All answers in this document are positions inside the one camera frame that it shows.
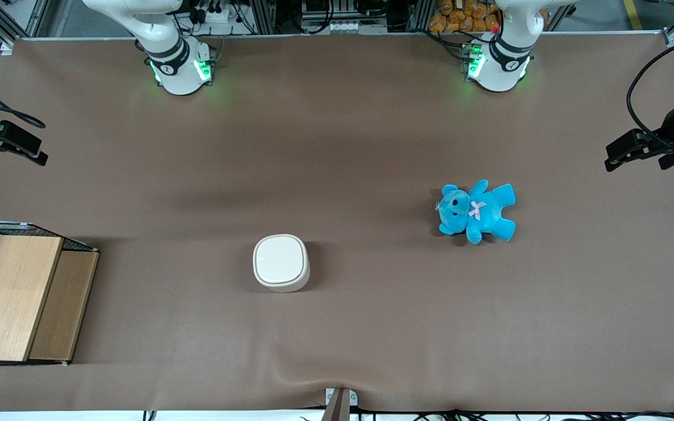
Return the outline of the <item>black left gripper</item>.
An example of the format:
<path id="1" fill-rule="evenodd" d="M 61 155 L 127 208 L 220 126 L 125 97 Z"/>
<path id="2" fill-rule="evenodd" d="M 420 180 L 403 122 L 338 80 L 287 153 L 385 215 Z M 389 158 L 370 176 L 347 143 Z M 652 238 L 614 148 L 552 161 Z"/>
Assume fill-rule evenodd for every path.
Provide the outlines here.
<path id="1" fill-rule="evenodd" d="M 623 164 L 644 160 L 658 154 L 661 170 L 674 166 L 674 109 L 667 113 L 662 125 L 648 135 L 642 130 L 629 130 L 606 146 L 606 171 L 615 171 Z"/>

